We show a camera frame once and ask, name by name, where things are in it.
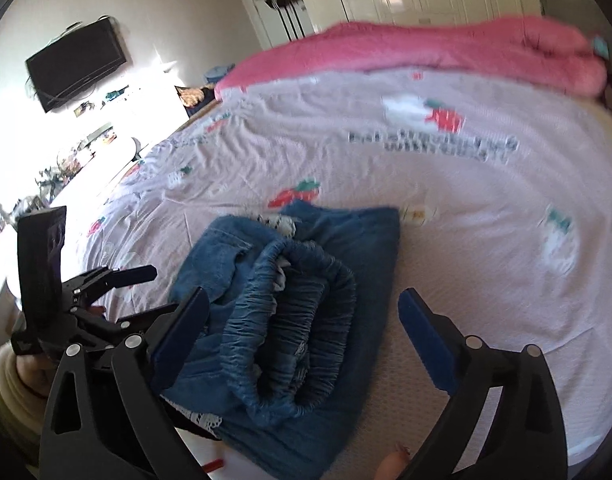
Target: television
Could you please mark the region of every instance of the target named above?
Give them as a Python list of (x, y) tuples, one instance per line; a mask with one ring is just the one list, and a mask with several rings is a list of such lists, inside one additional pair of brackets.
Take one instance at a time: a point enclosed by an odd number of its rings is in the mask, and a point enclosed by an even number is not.
[(126, 62), (109, 18), (77, 28), (26, 60), (45, 112), (65, 105)]

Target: black clamp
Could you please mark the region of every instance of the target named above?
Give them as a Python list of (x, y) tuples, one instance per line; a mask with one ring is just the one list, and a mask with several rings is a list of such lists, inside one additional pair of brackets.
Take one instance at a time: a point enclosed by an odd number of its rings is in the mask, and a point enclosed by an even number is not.
[[(566, 480), (564, 420), (541, 349), (489, 348), (433, 314), (415, 289), (400, 295), (400, 321), (435, 386), (451, 397), (398, 480)], [(473, 465), (454, 472), (490, 388), (503, 386), (495, 418)]]
[(18, 355), (59, 362), (40, 443), (42, 480), (207, 479), (177, 434), (160, 393), (172, 386), (200, 332), (209, 300), (197, 288), (116, 323), (87, 308), (115, 287), (149, 282), (152, 266), (107, 267), (61, 283), (65, 208), (18, 225), (24, 316), (12, 337)]

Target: blue gripper pad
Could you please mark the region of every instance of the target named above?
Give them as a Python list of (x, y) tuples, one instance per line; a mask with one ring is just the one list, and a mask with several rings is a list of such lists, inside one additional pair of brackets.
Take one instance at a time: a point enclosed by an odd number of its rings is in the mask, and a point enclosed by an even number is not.
[(433, 314), (414, 288), (400, 294), (400, 322), (435, 388), (454, 395), (459, 387), (457, 359), (464, 336), (445, 316)]
[(194, 290), (180, 304), (179, 316), (150, 353), (153, 370), (150, 389), (156, 395), (171, 387), (177, 379), (195, 341), (208, 322), (210, 306), (205, 290)]

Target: white bed sheet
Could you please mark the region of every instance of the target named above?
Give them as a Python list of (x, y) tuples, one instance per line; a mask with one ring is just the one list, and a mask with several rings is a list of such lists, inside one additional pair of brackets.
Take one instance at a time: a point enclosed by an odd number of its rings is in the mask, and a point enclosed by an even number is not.
[[(409, 286), (462, 333), (545, 351), (577, 463), (612, 426), (612, 140), (584, 107), (595, 110), (526, 84), (415, 68), (231, 92), (155, 147), (69, 247), (81, 270), (159, 269), (105, 298), (116, 319), (166, 302), (217, 216), (268, 211), (300, 183), (321, 206), (396, 206), (400, 257), (371, 394), (326, 477), (371, 478), (396, 442), (416, 450), (446, 404), (397, 319)], [(491, 402), (464, 463), (493, 414)]]

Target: fingernail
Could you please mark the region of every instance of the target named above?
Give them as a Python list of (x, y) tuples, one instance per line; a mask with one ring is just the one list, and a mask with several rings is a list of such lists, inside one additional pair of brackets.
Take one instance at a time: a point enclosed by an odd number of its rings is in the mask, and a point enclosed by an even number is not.
[(410, 448), (404, 446), (401, 442), (398, 442), (397, 444), (395, 444), (395, 449), (399, 452), (406, 453), (406, 455), (408, 455), (409, 458), (412, 456)]

